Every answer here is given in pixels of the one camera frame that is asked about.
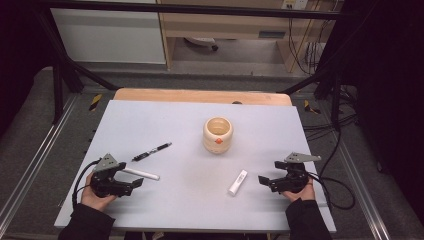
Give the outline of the black metal frame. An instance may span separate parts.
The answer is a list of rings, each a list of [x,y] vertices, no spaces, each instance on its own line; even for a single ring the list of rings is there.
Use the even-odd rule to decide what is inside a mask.
[[[57,122],[61,117],[62,91],[61,79],[64,79],[72,92],[81,92],[83,89],[77,73],[88,77],[108,90],[116,91],[119,86],[107,82],[85,67],[70,58],[62,44],[59,34],[48,22],[45,13],[51,8],[77,9],[97,11],[119,12],[149,12],[149,13],[172,13],[190,15],[228,15],[248,17],[273,17],[287,19],[319,19],[319,20],[350,20],[353,15],[341,12],[322,12],[308,10],[273,10],[264,8],[247,7],[224,7],[205,5],[177,5],[156,3],[130,3],[130,2],[104,2],[104,1],[80,1],[80,0],[34,0],[32,9],[37,21],[49,39],[49,45],[53,48],[54,59],[54,93],[55,93],[55,118]]]

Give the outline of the wooden desk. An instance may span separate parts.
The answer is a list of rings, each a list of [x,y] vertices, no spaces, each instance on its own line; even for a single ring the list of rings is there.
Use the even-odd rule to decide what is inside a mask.
[[[157,0],[159,4],[207,5],[224,7],[283,9],[283,0]],[[308,0],[305,10],[338,12],[343,0]],[[290,73],[299,64],[310,42],[325,43],[333,29],[332,20],[286,19],[224,15],[161,13],[162,33],[174,38],[261,39],[274,40]]]

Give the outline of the person's left hand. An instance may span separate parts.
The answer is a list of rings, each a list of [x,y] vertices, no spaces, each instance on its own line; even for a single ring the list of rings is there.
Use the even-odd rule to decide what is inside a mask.
[[[106,207],[112,203],[115,199],[115,195],[108,195],[106,197],[98,197],[91,188],[92,173],[86,177],[86,187],[84,188],[81,195],[81,203],[90,208],[103,212]]]

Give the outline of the cream cup with orange mark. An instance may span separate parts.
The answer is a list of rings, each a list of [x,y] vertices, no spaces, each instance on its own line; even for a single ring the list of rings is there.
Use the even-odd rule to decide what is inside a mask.
[[[203,145],[214,154],[222,154],[229,150],[234,128],[224,117],[212,117],[203,126]]]

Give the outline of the white power strip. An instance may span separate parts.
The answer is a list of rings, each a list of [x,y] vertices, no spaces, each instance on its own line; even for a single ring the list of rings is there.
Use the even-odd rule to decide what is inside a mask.
[[[305,10],[308,0],[283,0],[283,9]]]

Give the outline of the yellow black tape strip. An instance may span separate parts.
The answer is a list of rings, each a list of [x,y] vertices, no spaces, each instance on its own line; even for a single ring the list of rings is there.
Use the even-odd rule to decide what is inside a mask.
[[[97,95],[94,96],[94,98],[93,98],[93,100],[90,104],[89,111],[95,111],[95,109],[96,109],[98,103],[100,102],[101,98],[102,98],[102,94],[97,94]]]
[[[310,102],[308,100],[304,100],[304,110],[306,112],[312,112],[314,114],[321,114],[321,111],[319,109],[317,109],[317,108],[313,108],[310,105]]]

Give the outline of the black pen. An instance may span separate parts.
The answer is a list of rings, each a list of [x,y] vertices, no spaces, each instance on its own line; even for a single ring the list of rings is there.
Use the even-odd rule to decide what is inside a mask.
[[[160,145],[158,147],[155,147],[155,148],[153,148],[153,149],[151,149],[149,151],[143,152],[143,153],[141,153],[141,154],[133,157],[131,161],[138,162],[138,161],[140,161],[142,159],[145,159],[148,156],[150,156],[150,155],[152,155],[152,154],[154,154],[156,152],[159,152],[159,151],[161,151],[163,149],[166,149],[166,148],[170,147],[171,145],[172,145],[172,142],[164,143],[164,144],[162,144],[162,145]]]

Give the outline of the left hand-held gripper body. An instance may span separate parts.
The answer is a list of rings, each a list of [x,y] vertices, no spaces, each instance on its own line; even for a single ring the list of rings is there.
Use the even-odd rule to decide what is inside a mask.
[[[103,198],[108,195],[122,197],[131,195],[131,183],[121,182],[115,179],[115,174],[118,172],[115,166],[118,163],[111,154],[106,154],[93,169],[91,188],[98,197]]]

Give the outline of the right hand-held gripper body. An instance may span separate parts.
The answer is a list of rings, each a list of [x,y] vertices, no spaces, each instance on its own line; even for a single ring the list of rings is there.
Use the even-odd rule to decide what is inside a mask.
[[[308,173],[305,169],[305,162],[320,161],[320,156],[308,155],[303,153],[292,152],[283,161],[287,163],[286,176],[277,179],[274,183],[276,192],[290,191],[298,193],[308,182]]]

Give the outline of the thick white marker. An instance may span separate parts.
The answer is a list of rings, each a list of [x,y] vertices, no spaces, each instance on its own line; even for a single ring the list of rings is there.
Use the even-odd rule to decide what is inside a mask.
[[[248,172],[246,170],[242,170],[238,176],[236,177],[236,179],[234,180],[234,182],[232,183],[232,185],[229,187],[228,189],[228,193],[231,196],[235,196],[240,188],[240,186],[242,185],[242,183],[244,182],[245,178],[247,177]]]

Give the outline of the white cabinet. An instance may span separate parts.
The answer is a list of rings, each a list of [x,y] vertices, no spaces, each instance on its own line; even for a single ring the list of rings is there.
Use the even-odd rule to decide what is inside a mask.
[[[75,61],[165,63],[156,13],[53,9],[52,14]]]

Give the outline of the thin white pen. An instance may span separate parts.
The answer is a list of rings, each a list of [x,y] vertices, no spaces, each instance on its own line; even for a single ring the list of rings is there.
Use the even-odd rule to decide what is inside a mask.
[[[143,177],[143,178],[155,180],[155,181],[159,181],[160,180],[160,176],[159,175],[152,174],[152,173],[147,173],[147,172],[143,172],[143,171],[139,171],[139,170],[134,170],[134,169],[130,169],[130,168],[124,168],[121,171],[123,171],[125,173],[128,173],[128,174],[135,175],[135,176],[140,176],[140,177]]]

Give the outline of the wooden table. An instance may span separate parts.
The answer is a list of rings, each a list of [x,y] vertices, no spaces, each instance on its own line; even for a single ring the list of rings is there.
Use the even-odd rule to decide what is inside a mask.
[[[244,105],[291,106],[286,94],[240,91],[209,91],[181,89],[122,88],[116,91],[114,100],[228,103]]]

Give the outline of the aluminium rail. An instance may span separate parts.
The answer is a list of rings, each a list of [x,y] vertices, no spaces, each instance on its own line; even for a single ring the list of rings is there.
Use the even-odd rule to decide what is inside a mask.
[[[10,197],[0,209],[0,238],[5,234],[9,227],[12,219],[14,218],[17,210],[23,202],[27,192],[34,182],[39,170],[41,169],[45,159],[47,158],[50,150],[54,146],[56,139],[61,133],[64,125],[66,124],[72,110],[75,107],[76,101],[80,98],[79,94],[71,94],[64,107],[64,113],[59,118],[58,122],[53,124],[46,137],[43,139],[41,145],[37,149],[37,152],[32,157],[29,165],[27,166],[19,182],[16,184]]]
[[[344,165],[347,176],[352,184],[352,188],[356,194],[357,201],[361,206],[361,210],[367,220],[368,226],[375,240],[390,240],[390,234],[386,225],[381,218],[379,211],[372,199],[364,180],[362,179],[354,159],[350,154],[348,147],[343,139],[339,140],[339,150],[341,162]]]

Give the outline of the chair base with castor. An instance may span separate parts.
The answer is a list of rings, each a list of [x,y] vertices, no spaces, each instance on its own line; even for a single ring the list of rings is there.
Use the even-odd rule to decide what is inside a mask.
[[[186,37],[186,40],[195,45],[210,47],[212,51],[217,51],[219,49],[214,38]]]

